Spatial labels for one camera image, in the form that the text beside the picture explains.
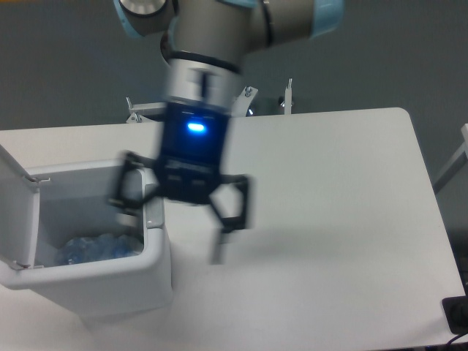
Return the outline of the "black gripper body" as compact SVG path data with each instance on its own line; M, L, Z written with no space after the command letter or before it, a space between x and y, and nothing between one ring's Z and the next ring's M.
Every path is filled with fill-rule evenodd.
M230 117L208 108L170 102L166 106L154 173L160 194L207 205L221 184L220 163Z

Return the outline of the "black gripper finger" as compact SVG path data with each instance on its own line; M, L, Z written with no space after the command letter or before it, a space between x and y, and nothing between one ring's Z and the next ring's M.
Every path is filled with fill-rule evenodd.
M107 200L117 210L117 223L136 238L142 238L144 230L164 227L162 186L154 175L155 166L152 158L123 153Z
M210 258L210 264L212 265L222 264L223 246L228 243L230 234L245 230L249 226L250 194L253 182L249 176L243 174L221 175L220 185L231 186L238 193L238 199L233 206L234 212L229 216L225 216L215 199L212 196L208 197L208 204L220 224L215 235Z

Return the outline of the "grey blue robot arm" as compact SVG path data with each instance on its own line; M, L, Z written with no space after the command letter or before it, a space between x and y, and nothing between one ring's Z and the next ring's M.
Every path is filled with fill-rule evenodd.
M124 153L110 203L135 214L154 198L215 206L223 185L241 193L232 217L215 211L220 229L212 263L229 235L248 223L252 180L221 171L223 149L244 56L336 29L343 1L116 1L131 36L167 35L169 72L159 151L151 159Z

